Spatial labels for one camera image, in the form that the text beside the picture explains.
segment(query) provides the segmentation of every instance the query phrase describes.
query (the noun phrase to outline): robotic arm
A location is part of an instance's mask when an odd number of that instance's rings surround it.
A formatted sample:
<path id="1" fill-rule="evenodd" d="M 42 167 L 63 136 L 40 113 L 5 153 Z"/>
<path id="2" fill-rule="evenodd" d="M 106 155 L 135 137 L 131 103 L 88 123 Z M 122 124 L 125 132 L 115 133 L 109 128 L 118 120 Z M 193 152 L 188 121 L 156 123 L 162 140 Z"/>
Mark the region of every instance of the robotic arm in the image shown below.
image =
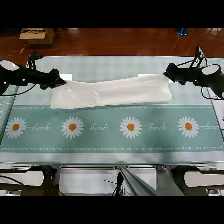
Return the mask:
<path id="1" fill-rule="evenodd" d="M 40 88 L 43 90 L 64 85 L 66 82 L 60 78 L 59 71 L 57 69 L 52 69 L 49 73 L 36 70 L 35 61 L 42 57 L 43 56 L 37 55 L 37 51 L 34 51 L 32 55 L 29 56 L 26 67 L 5 61 L 11 63 L 13 65 L 13 69 L 4 67 L 4 63 L 1 61 L 0 96 L 7 96 L 4 95 L 4 92 L 7 90 L 9 85 L 26 86 L 28 83 L 33 83 L 34 86 L 39 84 Z M 205 60 L 206 66 L 200 67 L 203 60 Z M 179 67 L 190 62 L 191 64 L 189 68 Z M 173 82 L 179 82 L 181 85 L 185 85 L 186 82 L 193 82 L 195 86 L 201 86 L 202 88 L 210 87 L 219 97 L 218 100 L 224 100 L 224 74 L 221 72 L 221 68 L 218 64 L 207 65 L 207 59 L 199 46 L 196 47 L 196 53 L 193 60 L 178 65 L 170 63 L 164 72 L 164 75 Z"/>

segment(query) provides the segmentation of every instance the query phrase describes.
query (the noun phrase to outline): reddish brown floor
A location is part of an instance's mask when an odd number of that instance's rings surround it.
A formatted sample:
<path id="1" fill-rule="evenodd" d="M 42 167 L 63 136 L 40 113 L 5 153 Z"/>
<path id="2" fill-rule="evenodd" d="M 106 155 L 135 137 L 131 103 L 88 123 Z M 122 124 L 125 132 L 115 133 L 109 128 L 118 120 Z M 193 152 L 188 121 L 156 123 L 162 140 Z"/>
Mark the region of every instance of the reddish brown floor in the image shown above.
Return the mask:
<path id="1" fill-rule="evenodd" d="M 56 32 L 52 46 L 28 46 L 19 32 L 1 31 L 0 59 L 25 64 L 33 49 L 45 56 L 148 55 L 193 56 L 200 45 L 207 57 L 224 58 L 224 29 L 189 28 L 178 36 L 173 28 L 78 28 Z"/>

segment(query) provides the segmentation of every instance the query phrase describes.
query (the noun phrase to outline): cardboard box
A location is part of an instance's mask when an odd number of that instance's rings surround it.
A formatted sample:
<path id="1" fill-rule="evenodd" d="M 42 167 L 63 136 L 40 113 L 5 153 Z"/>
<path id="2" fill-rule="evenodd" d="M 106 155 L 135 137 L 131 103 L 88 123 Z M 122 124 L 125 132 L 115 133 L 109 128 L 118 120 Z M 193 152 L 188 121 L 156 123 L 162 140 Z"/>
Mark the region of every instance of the cardboard box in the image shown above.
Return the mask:
<path id="1" fill-rule="evenodd" d="M 54 36 L 53 28 L 23 28 L 19 39 L 26 40 L 28 44 L 53 44 Z"/>

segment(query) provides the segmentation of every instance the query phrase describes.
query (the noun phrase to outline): daisy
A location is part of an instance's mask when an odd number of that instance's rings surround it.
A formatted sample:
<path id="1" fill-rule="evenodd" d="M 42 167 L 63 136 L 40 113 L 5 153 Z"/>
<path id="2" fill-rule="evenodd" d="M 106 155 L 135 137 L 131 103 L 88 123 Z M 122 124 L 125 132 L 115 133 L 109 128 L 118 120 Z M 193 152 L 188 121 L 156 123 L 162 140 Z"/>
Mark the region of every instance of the daisy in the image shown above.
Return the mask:
<path id="1" fill-rule="evenodd" d="M 123 132 L 123 135 L 126 138 L 135 138 L 135 136 L 139 136 L 141 134 L 142 125 L 140 121 L 134 117 L 126 117 L 123 119 L 120 125 L 120 131 Z"/>
<path id="2" fill-rule="evenodd" d="M 26 121 L 21 117 L 15 117 L 8 122 L 5 131 L 8 138 L 17 138 L 23 134 L 26 128 Z"/>
<path id="3" fill-rule="evenodd" d="M 186 116 L 182 117 L 181 119 L 179 119 L 177 127 L 179 127 L 178 130 L 182 131 L 182 135 L 184 135 L 185 137 L 194 138 L 194 136 L 197 136 L 197 134 L 199 133 L 199 127 L 194 118 Z"/>
<path id="4" fill-rule="evenodd" d="M 83 126 L 84 125 L 81 119 L 78 117 L 70 117 L 63 122 L 61 131 L 64 132 L 63 135 L 65 135 L 66 138 L 72 139 L 82 134 L 81 131 L 83 130 Z"/>

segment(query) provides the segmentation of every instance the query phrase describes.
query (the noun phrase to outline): white towel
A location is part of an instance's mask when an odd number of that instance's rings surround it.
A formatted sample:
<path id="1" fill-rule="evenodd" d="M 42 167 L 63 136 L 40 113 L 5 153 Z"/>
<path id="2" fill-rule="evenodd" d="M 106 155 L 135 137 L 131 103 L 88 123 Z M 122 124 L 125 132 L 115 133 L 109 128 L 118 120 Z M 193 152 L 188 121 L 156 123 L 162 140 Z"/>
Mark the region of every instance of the white towel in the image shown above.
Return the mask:
<path id="1" fill-rule="evenodd" d="M 85 108 L 105 105 L 167 102 L 172 95 L 164 75 L 85 83 L 67 81 L 53 89 L 51 108 Z"/>

